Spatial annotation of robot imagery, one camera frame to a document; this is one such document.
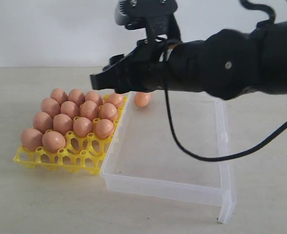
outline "egg tray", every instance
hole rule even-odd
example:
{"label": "egg tray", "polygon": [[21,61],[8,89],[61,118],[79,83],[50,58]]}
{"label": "egg tray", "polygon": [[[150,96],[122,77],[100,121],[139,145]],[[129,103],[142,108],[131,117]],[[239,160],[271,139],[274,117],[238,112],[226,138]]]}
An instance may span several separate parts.
{"label": "egg tray", "polygon": [[[127,97],[124,97],[123,106],[118,108],[118,119],[113,121],[114,131],[119,125],[126,100]],[[94,119],[93,132],[89,133],[87,137],[79,137],[73,131],[67,132],[64,136],[66,146],[59,149],[56,153],[51,153],[42,146],[38,147],[35,151],[30,151],[20,146],[14,157],[14,162],[20,163],[26,168],[36,168],[37,166],[42,166],[49,170],[64,168],[69,172],[78,172],[84,169],[90,174],[99,175],[106,152],[114,135],[113,133],[106,139],[97,137],[95,134],[95,124],[99,120],[100,118]]]}

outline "brown egg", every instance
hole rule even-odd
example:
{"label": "brown egg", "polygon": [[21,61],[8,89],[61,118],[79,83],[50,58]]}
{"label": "brown egg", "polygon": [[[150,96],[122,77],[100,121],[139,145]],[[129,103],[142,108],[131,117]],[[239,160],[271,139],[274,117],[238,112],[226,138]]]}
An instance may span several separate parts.
{"label": "brown egg", "polygon": [[59,105],[62,105],[62,103],[68,100],[66,92],[60,88],[51,91],[50,97],[56,100]]}
{"label": "brown egg", "polygon": [[86,101],[81,106],[81,117],[86,117],[90,121],[93,121],[98,117],[99,109],[96,103],[93,101]]}
{"label": "brown egg", "polygon": [[93,123],[85,117],[79,117],[73,123],[73,131],[79,137],[86,137],[93,131]]}
{"label": "brown egg", "polygon": [[44,134],[53,128],[53,120],[46,112],[38,112],[33,118],[33,127]]}
{"label": "brown egg", "polygon": [[34,151],[42,146],[42,133],[34,128],[24,129],[20,135],[20,140],[25,149]]}
{"label": "brown egg", "polygon": [[106,100],[107,103],[112,103],[116,108],[123,106],[124,97],[121,94],[110,94]]}
{"label": "brown egg", "polygon": [[99,110],[99,117],[100,118],[106,118],[110,121],[115,121],[118,119],[118,110],[116,107],[111,103],[106,103],[102,106],[102,108]]}
{"label": "brown egg", "polygon": [[41,102],[41,111],[46,112],[53,118],[60,114],[60,106],[56,100],[47,97]]}
{"label": "brown egg", "polygon": [[108,119],[101,119],[95,126],[95,133],[100,139],[106,139],[114,133],[114,125]]}
{"label": "brown egg", "polygon": [[74,102],[77,106],[80,106],[85,101],[85,94],[80,89],[72,89],[69,93],[68,100]]}
{"label": "brown egg", "polygon": [[97,94],[94,91],[89,91],[86,95],[85,95],[85,101],[93,101],[94,103],[97,104],[97,106],[101,106],[103,105],[103,98]]}
{"label": "brown egg", "polygon": [[134,103],[137,107],[145,107],[151,100],[151,93],[137,92],[134,98]]}
{"label": "brown egg", "polygon": [[73,119],[76,116],[80,116],[80,109],[74,102],[72,102],[72,101],[65,101],[61,105],[61,114],[66,114],[71,119]]}
{"label": "brown egg", "polygon": [[66,141],[61,133],[50,131],[45,133],[42,137],[42,144],[47,151],[56,153],[59,149],[65,147]]}
{"label": "brown egg", "polygon": [[54,117],[54,131],[65,135],[73,130],[73,120],[66,114],[59,114]]}

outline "robotic arm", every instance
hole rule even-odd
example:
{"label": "robotic arm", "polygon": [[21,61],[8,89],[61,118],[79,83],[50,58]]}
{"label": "robotic arm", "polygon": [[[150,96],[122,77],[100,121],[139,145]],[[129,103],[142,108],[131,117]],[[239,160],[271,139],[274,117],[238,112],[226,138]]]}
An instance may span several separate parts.
{"label": "robotic arm", "polygon": [[113,56],[101,73],[91,75],[93,89],[114,89],[119,94],[164,90],[175,142],[196,159],[223,161],[259,150],[287,123],[250,150],[215,159],[200,157],[177,140],[167,94],[168,90],[207,92],[223,100],[256,91],[287,94],[287,21],[274,23],[275,11],[267,5],[239,2],[246,9],[266,12],[269,19],[251,33],[223,29],[207,40],[182,42],[175,0],[119,0],[116,23],[127,30],[145,29],[146,38],[128,55]]}

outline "screw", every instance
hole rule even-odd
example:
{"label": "screw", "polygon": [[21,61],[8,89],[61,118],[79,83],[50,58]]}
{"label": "screw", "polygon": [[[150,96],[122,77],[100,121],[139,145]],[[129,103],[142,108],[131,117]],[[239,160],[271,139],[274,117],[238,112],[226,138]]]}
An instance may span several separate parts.
{"label": "screw", "polygon": [[226,64],[225,64],[225,68],[228,70],[232,67],[232,62],[231,61],[228,61]]}
{"label": "screw", "polygon": [[131,4],[132,6],[136,6],[137,0],[130,0],[130,4]]}

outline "plastic box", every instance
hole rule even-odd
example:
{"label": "plastic box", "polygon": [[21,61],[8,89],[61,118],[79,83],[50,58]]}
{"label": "plastic box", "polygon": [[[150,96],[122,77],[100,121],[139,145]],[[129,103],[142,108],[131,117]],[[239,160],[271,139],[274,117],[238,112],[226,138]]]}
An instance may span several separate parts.
{"label": "plastic box", "polygon": [[[138,109],[134,92],[124,107],[100,174],[108,190],[220,206],[227,223],[236,205],[231,162],[201,162],[175,144],[163,91]],[[201,156],[228,154],[224,102],[203,93],[169,92],[177,137]]]}

